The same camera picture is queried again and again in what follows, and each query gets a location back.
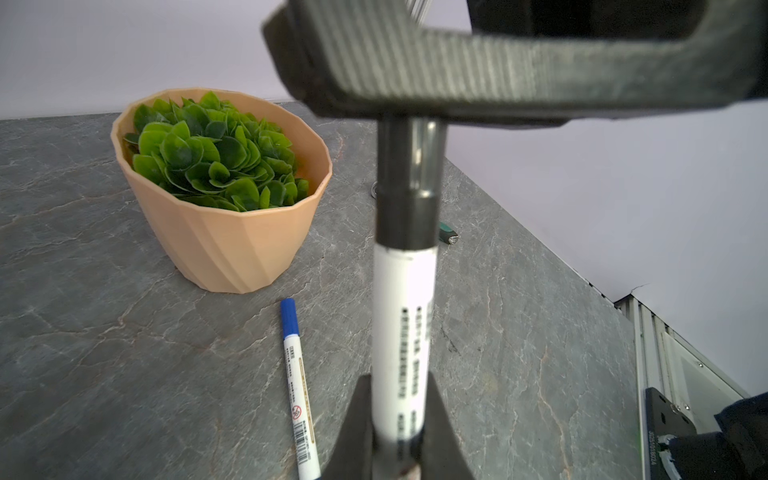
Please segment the black pen cap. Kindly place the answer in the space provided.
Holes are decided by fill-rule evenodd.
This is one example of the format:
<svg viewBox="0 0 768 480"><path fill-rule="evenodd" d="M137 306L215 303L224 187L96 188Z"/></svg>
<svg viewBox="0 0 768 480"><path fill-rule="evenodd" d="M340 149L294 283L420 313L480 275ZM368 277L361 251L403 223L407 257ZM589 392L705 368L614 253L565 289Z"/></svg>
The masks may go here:
<svg viewBox="0 0 768 480"><path fill-rule="evenodd" d="M446 138L438 119L378 122L377 244L405 251L437 245Z"/></svg>

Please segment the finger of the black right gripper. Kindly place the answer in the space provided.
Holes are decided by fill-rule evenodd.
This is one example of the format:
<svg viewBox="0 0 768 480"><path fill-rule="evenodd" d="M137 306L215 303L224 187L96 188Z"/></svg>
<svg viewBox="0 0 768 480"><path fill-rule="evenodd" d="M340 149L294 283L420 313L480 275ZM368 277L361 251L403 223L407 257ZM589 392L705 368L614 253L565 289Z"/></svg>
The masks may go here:
<svg viewBox="0 0 768 480"><path fill-rule="evenodd" d="M262 27L313 113L548 125L711 110L755 99L767 5L708 1L682 39L525 38L426 28L402 1L288 1Z"/></svg>

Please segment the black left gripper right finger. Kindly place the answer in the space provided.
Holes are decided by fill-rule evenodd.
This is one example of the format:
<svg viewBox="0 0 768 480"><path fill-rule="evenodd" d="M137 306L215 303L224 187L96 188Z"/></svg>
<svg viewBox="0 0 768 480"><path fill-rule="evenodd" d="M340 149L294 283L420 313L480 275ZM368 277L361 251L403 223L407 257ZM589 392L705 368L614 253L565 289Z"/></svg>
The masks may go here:
<svg viewBox="0 0 768 480"><path fill-rule="evenodd" d="M419 463L425 480L473 480L436 379L428 374Z"/></svg>

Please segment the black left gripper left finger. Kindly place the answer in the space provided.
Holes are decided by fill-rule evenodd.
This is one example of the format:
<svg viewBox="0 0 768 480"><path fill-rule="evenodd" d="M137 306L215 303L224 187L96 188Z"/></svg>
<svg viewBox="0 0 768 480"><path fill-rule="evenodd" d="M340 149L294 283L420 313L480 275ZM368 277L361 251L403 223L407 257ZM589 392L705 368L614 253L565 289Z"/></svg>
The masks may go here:
<svg viewBox="0 0 768 480"><path fill-rule="evenodd" d="M372 478L374 429L371 415L371 375L357 380L346 416L323 480L370 480Z"/></svg>

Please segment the white marker blue cap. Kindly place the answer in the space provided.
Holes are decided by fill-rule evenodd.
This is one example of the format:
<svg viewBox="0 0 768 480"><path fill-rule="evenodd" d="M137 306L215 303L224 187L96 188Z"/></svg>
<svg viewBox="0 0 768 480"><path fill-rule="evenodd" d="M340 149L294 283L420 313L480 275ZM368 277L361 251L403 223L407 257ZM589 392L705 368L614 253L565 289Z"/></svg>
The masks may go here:
<svg viewBox="0 0 768 480"><path fill-rule="evenodd" d="M298 476L300 480L321 479L296 304L292 298L280 302L280 319Z"/></svg>

